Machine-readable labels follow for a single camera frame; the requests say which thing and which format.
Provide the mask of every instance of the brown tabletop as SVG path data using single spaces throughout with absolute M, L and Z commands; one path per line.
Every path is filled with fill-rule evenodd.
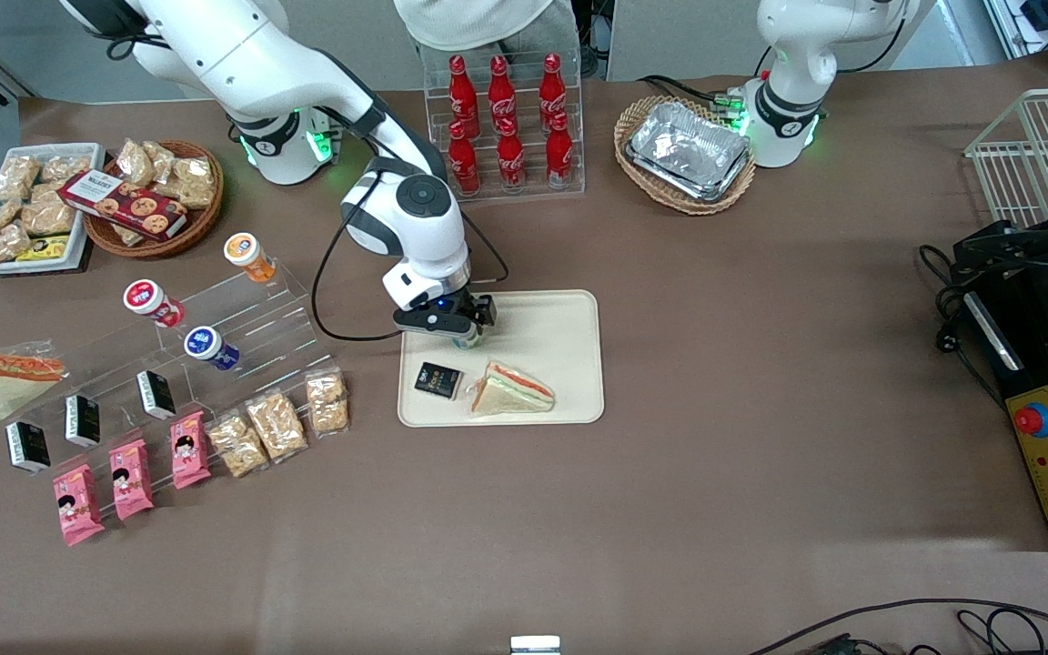
M 612 158 L 614 119 L 649 88 L 587 84 L 586 195 L 470 213 L 510 261 L 504 289 L 596 296 L 603 418 L 413 431 L 396 418 L 398 343 L 326 340 L 352 383 L 349 434 L 165 494 L 169 507 L 75 548 L 47 478 L 10 468 L 0 432 L 0 652 L 454 654 L 538 633 L 569 654 L 748 652 L 907 596 L 1048 610 L 1048 540 L 1013 435 L 933 348 L 937 283 L 914 264 L 916 245 L 987 220 L 961 150 L 1040 86 L 1048 56 L 842 75 L 802 160 L 761 170 L 732 211 L 686 218 Z M 390 100 L 421 124 L 419 94 Z M 311 279 L 368 158 L 352 140 L 344 165 L 283 189 L 206 101 L 21 113 L 25 144 L 200 141 L 227 192 L 221 224 L 181 257 L 96 253 L 84 275 L 0 279 L 0 347 L 124 327 L 137 277 L 182 294 L 227 278 L 220 244 L 236 230 Z M 390 264 L 335 254 L 321 296 L 334 327 L 390 328 Z M 947 609 L 834 631 L 963 642 Z

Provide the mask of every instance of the red glass bottle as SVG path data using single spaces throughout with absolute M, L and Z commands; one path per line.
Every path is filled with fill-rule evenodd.
M 500 145 L 496 154 L 500 158 L 500 181 L 506 194 L 516 195 L 524 190 L 524 145 L 516 136 L 516 118 L 503 117 L 496 127 L 500 132 Z
M 556 112 L 550 117 L 552 132 L 548 133 L 548 187 L 566 190 L 573 181 L 573 138 L 569 136 L 569 115 Z
M 479 136 L 479 108 L 475 104 L 475 86 L 466 78 L 466 63 L 463 58 L 453 54 L 449 66 L 452 71 L 451 86 L 447 90 L 452 100 L 452 112 L 463 122 L 463 132 L 466 137 Z
M 492 84 L 487 87 L 487 105 L 492 107 L 492 125 L 500 130 L 500 121 L 510 117 L 516 122 L 516 88 L 507 79 L 507 59 L 503 54 L 492 58 Z
M 479 167 L 475 162 L 475 148 L 466 139 L 465 126 L 461 119 L 455 119 L 449 126 L 452 141 L 447 149 L 451 158 L 452 173 L 458 182 L 458 194 L 470 197 L 479 194 Z
M 548 124 L 556 112 L 565 111 L 565 79 L 561 78 L 561 54 L 549 52 L 544 58 L 544 79 L 541 80 L 541 131 L 548 133 Z

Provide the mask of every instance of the gray pants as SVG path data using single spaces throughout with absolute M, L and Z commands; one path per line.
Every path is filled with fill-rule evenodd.
M 466 63 L 466 70 L 470 73 L 487 70 L 492 57 L 495 54 L 506 54 L 508 63 L 519 63 L 512 54 L 520 52 L 539 52 L 538 61 L 544 59 L 544 54 L 549 52 L 561 53 L 562 58 L 565 59 L 567 53 L 576 52 L 578 58 L 581 46 L 576 36 L 576 17 L 573 17 L 571 0 L 552 0 L 548 8 L 542 12 L 536 20 L 525 25 L 524 29 L 517 31 L 511 37 L 503 38 L 501 41 L 493 41 L 471 50 L 447 52 L 436 50 L 413 39 L 411 41 L 415 42 L 415 49 L 419 52 L 419 59 L 423 61 L 425 70 L 445 71 L 452 54 L 463 54 L 463 61 Z

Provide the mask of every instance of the sandwich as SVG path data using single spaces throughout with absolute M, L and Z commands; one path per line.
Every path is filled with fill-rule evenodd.
M 58 385 L 63 374 L 59 359 L 0 354 L 0 420 Z
M 555 402 L 552 390 L 542 383 L 519 370 L 488 362 L 472 411 L 477 415 L 549 411 Z

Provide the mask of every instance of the white tray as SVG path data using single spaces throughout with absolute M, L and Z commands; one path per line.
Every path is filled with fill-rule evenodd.
M 411 428 L 591 423 L 604 414 L 601 328 L 593 293 L 506 291 L 496 299 L 496 325 L 477 348 L 460 349 L 441 336 L 405 332 L 399 362 L 398 418 Z M 542 414 L 474 416 L 466 387 L 495 359 L 545 383 L 556 397 Z M 455 399 L 415 389 L 423 362 L 460 370 Z
M 58 156 L 90 156 L 91 167 L 94 169 L 104 166 L 104 147 L 100 144 L 49 144 L 45 146 L 23 146 L 7 150 L 7 157 L 21 156 L 38 157 L 42 162 L 47 162 Z M 0 264 L 0 275 L 20 275 L 28 272 L 61 272 L 61 270 L 71 270 L 79 268 L 80 260 L 83 259 L 84 247 L 87 244 L 87 227 L 84 227 L 84 213 L 75 211 L 75 217 L 71 223 L 71 233 L 67 236 L 67 249 L 63 257 L 45 261 L 4 261 Z

